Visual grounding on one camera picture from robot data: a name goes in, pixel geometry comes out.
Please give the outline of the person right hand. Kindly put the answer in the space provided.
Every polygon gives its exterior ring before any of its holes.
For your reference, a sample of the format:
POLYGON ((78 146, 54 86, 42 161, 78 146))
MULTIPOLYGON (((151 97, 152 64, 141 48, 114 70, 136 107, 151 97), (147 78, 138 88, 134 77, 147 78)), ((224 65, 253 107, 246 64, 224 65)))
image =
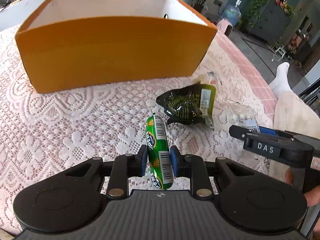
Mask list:
MULTIPOLYGON (((293 185, 293 173, 290 168, 287 169, 285 173, 285 182, 289 185, 293 185)), ((320 186, 316 186, 312 190, 304 194, 304 197, 307 200, 308 207, 315 206, 319 204, 320 200, 320 186)))

